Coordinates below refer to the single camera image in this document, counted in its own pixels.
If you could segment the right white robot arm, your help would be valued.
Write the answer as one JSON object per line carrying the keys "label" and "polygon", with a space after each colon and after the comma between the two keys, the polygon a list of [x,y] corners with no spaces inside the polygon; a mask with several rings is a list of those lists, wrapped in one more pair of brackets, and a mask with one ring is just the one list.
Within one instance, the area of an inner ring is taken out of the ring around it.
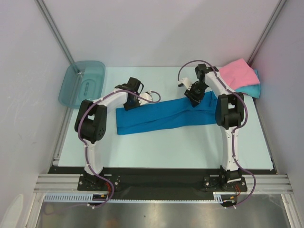
{"label": "right white robot arm", "polygon": [[196,82],[178,76],[178,86],[184,86],[184,95],[192,107],[198,106],[210,88],[217,98],[216,124],[220,127],[223,144],[223,159],[216,188],[223,191],[236,190],[242,183],[242,169],[238,163],[238,131],[247,122],[247,108],[242,93],[235,92],[221,77],[219,70],[207,62],[195,67]]}

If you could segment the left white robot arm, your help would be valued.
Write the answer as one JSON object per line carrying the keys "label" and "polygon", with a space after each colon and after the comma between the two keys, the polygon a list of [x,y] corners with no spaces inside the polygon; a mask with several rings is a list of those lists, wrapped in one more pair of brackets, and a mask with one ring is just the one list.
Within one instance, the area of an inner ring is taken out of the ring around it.
{"label": "left white robot arm", "polygon": [[95,158],[95,146],[105,135],[107,115],[111,111],[121,105],[129,111],[153,101],[151,93],[139,91],[140,87],[143,87],[142,82],[130,77],[127,83],[117,85],[108,95],[93,101],[82,101],[74,126],[84,144],[86,162],[79,190],[101,190],[104,185],[111,190],[109,181],[100,175],[104,165]]}

